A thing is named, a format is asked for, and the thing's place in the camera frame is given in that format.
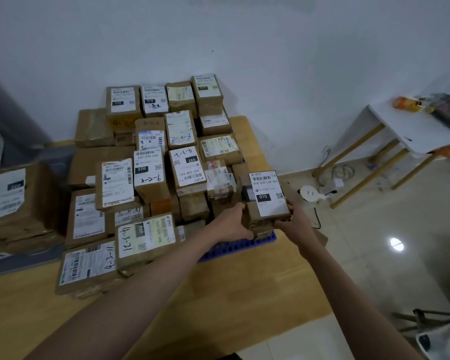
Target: chair leg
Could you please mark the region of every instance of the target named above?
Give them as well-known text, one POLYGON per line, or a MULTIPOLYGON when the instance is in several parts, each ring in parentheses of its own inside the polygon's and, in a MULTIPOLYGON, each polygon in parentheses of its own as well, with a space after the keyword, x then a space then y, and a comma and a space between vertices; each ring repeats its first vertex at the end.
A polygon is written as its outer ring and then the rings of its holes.
POLYGON ((417 165, 410 173, 405 175, 401 180, 399 180, 395 185, 392 186, 392 190, 396 190, 398 187, 403 186, 409 180, 411 180, 414 176, 416 176, 421 170, 423 170, 427 165, 432 163, 436 158, 438 158, 442 153, 446 152, 450 149, 450 146, 446 146, 444 148, 438 149, 434 151, 432 155, 427 157, 423 162, 417 165))
POLYGON ((340 154, 338 154, 336 157, 331 159, 328 163, 326 163, 324 166, 319 166, 317 169, 315 169, 312 173, 312 176, 315 178, 320 177, 320 175, 330 167, 332 167, 336 162, 338 162, 340 159, 345 157, 350 152, 357 149, 360 145, 362 145, 364 142, 366 142, 368 139, 372 138, 372 136, 377 135, 380 131, 383 130, 385 125, 383 123, 378 124, 378 126, 374 127, 372 130, 367 132, 365 135, 363 135, 361 138, 359 138, 356 142, 354 142, 352 145, 350 145, 348 148, 346 148, 344 151, 342 151, 340 154))
POLYGON ((391 152, 399 143, 400 143, 400 141, 397 138, 394 138, 387 145, 385 145, 383 148, 381 148, 380 151, 378 151, 378 153, 376 153, 374 156, 370 157, 368 162, 370 164, 377 165, 377 163, 380 161, 380 159, 383 158, 387 153, 391 152))
POLYGON ((387 160, 385 163, 383 163, 382 166, 375 169, 369 176, 367 176, 363 181, 358 183, 354 188, 349 190, 347 193, 345 193, 342 197, 340 197, 336 202, 332 203, 330 205, 331 209, 334 209, 338 207, 341 203, 343 203, 346 199, 353 196, 355 193, 360 191, 363 187, 365 187, 367 184, 372 182, 375 178, 377 178, 379 175, 384 173, 386 170, 390 169, 395 163, 397 163, 400 159, 405 157, 408 154, 407 149, 402 149, 398 153, 396 153, 393 157, 391 157, 389 160, 387 160))

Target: hand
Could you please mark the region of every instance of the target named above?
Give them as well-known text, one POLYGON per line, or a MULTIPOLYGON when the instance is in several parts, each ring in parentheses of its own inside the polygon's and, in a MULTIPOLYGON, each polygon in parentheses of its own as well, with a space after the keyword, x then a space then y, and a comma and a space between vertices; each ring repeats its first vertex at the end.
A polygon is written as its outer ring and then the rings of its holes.
POLYGON ((240 239, 253 239, 253 232, 242 226, 242 214, 245 205, 238 202, 232 208, 227 208, 212 222, 205 226, 208 235, 214 243, 232 242, 240 239))
POLYGON ((275 221, 273 226, 282 230, 288 239, 298 246, 300 254, 306 260, 309 260, 324 247, 318 241, 317 236, 315 236, 312 224, 300 204, 288 199, 287 202, 293 207, 292 219, 288 222, 275 221))

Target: tiled floor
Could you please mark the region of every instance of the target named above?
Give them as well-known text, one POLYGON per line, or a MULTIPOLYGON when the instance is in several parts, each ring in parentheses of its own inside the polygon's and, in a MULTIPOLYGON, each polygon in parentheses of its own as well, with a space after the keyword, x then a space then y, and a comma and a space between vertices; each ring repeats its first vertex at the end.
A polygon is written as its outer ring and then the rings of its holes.
MULTIPOLYGON (((349 165, 355 176, 345 192, 369 174, 365 160, 349 165)), ((280 181, 290 184, 290 192, 313 183, 310 171, 280 181)), ((329 238, 327 249, 387 317, 414 308, 450 311, 450 158, 433 162, 396 191, 390 187, 381 177, 334 210, 322 202, 317 213, 329 238), (404 243, 402 252, 390 247, 392 237, 404 243)), ((306 212, 318 224, 313 209, 306 212)), ((244 360, 353 359, 333 314, 239 355, 244 360)))

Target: blue plastic pallet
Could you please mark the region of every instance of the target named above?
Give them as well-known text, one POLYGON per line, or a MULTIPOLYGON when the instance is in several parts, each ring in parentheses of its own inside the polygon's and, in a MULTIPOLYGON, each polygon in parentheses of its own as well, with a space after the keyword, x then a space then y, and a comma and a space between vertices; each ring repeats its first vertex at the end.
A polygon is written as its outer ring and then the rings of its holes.
POLYGON ((216 258, 220 258, 221 256, 234 254, 236 252, 240 252, 242 250, 247 250, 254 248, 256 246, 269 244, 277 240, 277 236, 275 235, 275 231, 271 233, 270 236, 266 238, 262 238, 260 240, 247 240, 246 238, 230 241, 230 242, 219 242, 214 245, 210 250, 208 250, 201 258, 198 260, 199 263, 207 262, 209 260, 213 260, 216 258))

